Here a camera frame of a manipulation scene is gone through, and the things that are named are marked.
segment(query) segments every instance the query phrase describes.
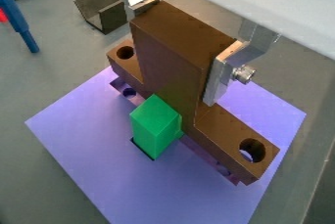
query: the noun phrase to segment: gray floor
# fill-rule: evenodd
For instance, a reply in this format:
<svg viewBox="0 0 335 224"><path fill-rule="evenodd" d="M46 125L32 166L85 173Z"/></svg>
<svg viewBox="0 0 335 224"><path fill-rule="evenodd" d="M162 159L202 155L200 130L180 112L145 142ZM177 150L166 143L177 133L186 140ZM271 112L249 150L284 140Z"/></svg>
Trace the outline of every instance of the gray floor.
<svg viewBox="0 0 335 224"><path fill-rule="evenodd" d="M166 1L237 35L241 18L224 9L201 0ZM106 223L24 122L109 66L105 54L129 29L105 36L85 22L74 0L19 5L42 51L32 55L0 24L0 221ZM308 224L334 223L335 62L283 38L252 64L256 83L303 109L307 120L251 223L296 224L306 216Z"/></svg>

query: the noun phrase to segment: hole in wooden block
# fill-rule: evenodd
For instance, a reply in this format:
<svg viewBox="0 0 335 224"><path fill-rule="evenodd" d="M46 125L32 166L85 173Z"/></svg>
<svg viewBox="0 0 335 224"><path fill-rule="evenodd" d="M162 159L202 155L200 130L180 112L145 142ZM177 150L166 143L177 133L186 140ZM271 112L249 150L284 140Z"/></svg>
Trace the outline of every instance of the hole in wooden block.
<svg viewBox="0 0 335 224"><path fill-rule="evenodd" d="M240 153L248 162L257 163L265 157L265 147L257 140L248 138L240 144Z"/></svg>
<svg viewBox="0 0 335 224"><path fill-rule="evenodd" d="M127 60L134 56L134 48L130 46L122 47L117 52L117 56L119 59Z"/></svg>

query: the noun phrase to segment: green cube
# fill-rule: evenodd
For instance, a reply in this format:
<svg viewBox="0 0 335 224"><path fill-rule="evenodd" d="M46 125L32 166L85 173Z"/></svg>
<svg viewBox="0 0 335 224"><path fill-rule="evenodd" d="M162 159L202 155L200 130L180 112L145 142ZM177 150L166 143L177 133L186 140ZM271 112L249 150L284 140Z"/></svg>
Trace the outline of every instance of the green cube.
<svg viewBox="0 0 335 224"><path fill-rule="evenodd" d="M181 115L156 95L131 112L131 125L134 142L153 159L184 135Z"/></svg>

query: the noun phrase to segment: purple mat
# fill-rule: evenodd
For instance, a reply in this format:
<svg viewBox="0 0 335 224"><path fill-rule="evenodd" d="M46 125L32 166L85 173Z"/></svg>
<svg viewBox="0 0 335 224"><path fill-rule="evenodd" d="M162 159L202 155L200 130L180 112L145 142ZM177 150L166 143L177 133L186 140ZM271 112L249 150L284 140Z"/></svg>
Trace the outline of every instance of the purple mat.
<svg viewBox="0 0 335 224"><path fill-rule="evenodd" d="M176 141L157 161L131 143L131 102L109 67L27 126L113 224L245 224L306 113L256 84L235 82L220 104L279 148L261 179L235 186Z"/></svg>

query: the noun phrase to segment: black object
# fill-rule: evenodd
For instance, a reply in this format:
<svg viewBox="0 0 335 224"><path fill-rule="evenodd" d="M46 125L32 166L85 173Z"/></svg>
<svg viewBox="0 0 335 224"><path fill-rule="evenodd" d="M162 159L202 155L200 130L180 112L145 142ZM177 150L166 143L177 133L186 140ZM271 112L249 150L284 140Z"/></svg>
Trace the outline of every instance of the black object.
<svg viewBox="0 0 335 224"><path fill-rule="evenodd" d="M122 0L77 0L85 20L107 34L127 23L125 3Z"/></svg>

